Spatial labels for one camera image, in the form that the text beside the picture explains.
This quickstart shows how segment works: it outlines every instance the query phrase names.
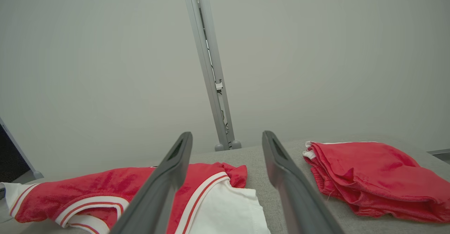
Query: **striped trim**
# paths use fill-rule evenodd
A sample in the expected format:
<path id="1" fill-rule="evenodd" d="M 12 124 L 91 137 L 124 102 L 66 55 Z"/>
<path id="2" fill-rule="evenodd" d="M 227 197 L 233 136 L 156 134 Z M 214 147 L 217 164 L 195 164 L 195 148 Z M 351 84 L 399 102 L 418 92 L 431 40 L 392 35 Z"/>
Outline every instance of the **striped trim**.
<path id="1" fill-rule="evenodd" d="M 16 202 L 14 203 L 14 206 L 11 208 L 11 211 L 9 212 L 9 215 L 11 215 L 12 217 L 16 217 L 17 213 L 20 210 L 20 206 L 22 204 L 22 202 L 24 202 L 25 198 L 27 197 L 27 195 L 31 192 L 32 189 L 34 189 L 37 185 L 39 184 L 33 184 L 31 186 L 29 186 L 27 189 L 25 189 L 20 196 L 17 198 Z"/>
<path id="2" fill-rule="evenodd" d="M 61 212 L 56 218 L 55 222 L 62 226 L 66 227 L 67 222 L 73 217 L 76 213 L 83 211 L 88 208 L 97 208 L 97 207 L 113 207 L 117 210 L 117 219 L 119 220 L 120 216 L 124 212 L 124 210 L 128 207 L 129 202 L 122 197 L 117 196 L 94 196 L 79 200 L 69 207 L 67 207 L 63 212 Z"/>
<path id="3" fill-rule="evenodd" d="M 74 215 L 68 221 L 69 226 L 77 227 L 89 231 L 91 234 L 108 234 L 108 225 L 101 220 L 91 215 Z"/>
<path id="4" fill-rule="evenodd" d="M 195 190 L 188 203 L 186 204 L 183 214 L 181 215 L 178 227 L 176 228 L 175 234 L 189 233 L 192 221 L 195 218 L 195 214 L 204 197 L 215 184 L 226 180 L 229 181 L 230 178 L 228 177 L 227 173 L 222 171 L 210 176 L 205 181 L 203 181 L 203 183 L 201 183 L 201 185 Z"/>

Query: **red and white shirt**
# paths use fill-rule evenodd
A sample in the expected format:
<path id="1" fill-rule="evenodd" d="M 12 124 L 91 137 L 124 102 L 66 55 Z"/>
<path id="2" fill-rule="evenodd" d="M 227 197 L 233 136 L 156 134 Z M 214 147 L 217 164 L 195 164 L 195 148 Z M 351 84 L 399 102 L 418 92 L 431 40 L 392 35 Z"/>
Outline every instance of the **red and white shirt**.
<path id="1" fill-rule="evenodd" d="M 121 168 L 64 181 L 2 184 L 6 187 L 9 214 L 18 222 L 50 218 L 63 228 L 72 226 L 92 234 L 107 234 L 153 170 L 154 167 Z M 167 234 L 187 234 L 191 228 L 194 233 L 207 229 L 227 233 L 218 224 L 222 221 L 242 221 L 238 232 L 268 233 L 254 190 L 244 189 L 246 178 L 244 165 L 189 165 L 185 183 L 175 194 Z M 231 213 L 233 210 L 247 211 L 248 215 Z"/>

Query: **gray panel frame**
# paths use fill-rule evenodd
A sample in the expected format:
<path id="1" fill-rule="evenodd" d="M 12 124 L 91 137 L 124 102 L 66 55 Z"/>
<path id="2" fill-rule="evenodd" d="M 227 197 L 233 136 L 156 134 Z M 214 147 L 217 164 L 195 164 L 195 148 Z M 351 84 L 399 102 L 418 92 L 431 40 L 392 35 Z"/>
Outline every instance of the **gray panel frame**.
<path id="1" fill-rule="evenodd" d="M 191 22 L 192 32 L 194 35 L 195 44 L 197 47 L 198 58 L 200 59 L 201 71 L 203 72 L 205 85 L 211 105 L 212 115 L 216 124 L 217 136 L 219 143 L 216 145 L 216 151 L 228 150 L 230 146 L 233 148 L 241 148 L 240 143 L 235 141 L 233 132 L 233 123 L 231 122 L 230 108 L 228 106 L 228 98 L 225 88 L 225 80 L 223 78 L 222 66 L 219 58 L 219 51 L 217 47 L 216 34 L 214 32 L 214 25 L 212 23 L 211 7 L 209 0 L 199 0 L 200 7 L 197 0 L 186 0 L 186 7 Z M 206 44 L 206 35 L 208 36 L 208 47 Z M 216 82 L 222 82 L 223 88 L 221 90 L 224 113 L 228 123 L 228 134 L 222 117 L 222 109 L 220 106 L 219 96 L 217 93 Z"/>
<path id="2" fill-rule="evenodd" d="M 16 146 L 16 149 L 19 151 L 20 155 L 24 158 L 25 162 L 27 163 L 27 165 L 29 166 L 30 170 L 33 172 L 33 176 L 38 179 L 38 178 L 43 178 L 44 176 L 42 175 L 42 173 L 40 173 L 40 171 L 37 171 L 33 165 L 31 164 L 31 162 L 29 161 L 29 159 L 27 158 L 27 156 L 24 154 L 24 151 L 22 151 L 21 147 L 19 146 L 19 144 L 17 143 L 17 141 L 14 139 L 13 135 L 11 134 L 11 132 L 9 131 L 9 129 L 6 127 L 6 124 L 3 122 L 3 120 L 0 117 L 0 125 L 3 127 L 3 129 L 5 130 L 6 134 L 9 136 L 9 139 L 13 142 L 14 146 Z"/>

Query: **white wall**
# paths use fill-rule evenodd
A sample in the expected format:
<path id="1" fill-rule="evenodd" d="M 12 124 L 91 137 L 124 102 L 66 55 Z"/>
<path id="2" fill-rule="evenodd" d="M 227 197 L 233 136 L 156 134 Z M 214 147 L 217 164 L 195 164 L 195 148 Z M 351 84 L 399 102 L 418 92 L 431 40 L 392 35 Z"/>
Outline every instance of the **white wall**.
<path id="1" fill-rule="evenodd" d="M 450 0 L 211 0 L 234 133 L 450 148 Z"/>
<path id="2" fill-rule="evenodd" d="M 185 0 L 0 0 L 0 117 L 44 176 L 218 143 Z"/>

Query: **folded red pants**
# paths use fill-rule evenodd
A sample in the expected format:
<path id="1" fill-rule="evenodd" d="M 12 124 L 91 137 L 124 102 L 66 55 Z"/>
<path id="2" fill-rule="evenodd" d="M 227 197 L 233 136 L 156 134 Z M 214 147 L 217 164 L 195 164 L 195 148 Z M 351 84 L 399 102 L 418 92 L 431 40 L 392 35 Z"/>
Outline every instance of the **folded red pants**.
<path id="1" fill-rule="evenodd" d="M 303 153 L 320 192 L 357 215 L 450 222 L 450 183 L 384 143 L 307 142 Z"/>

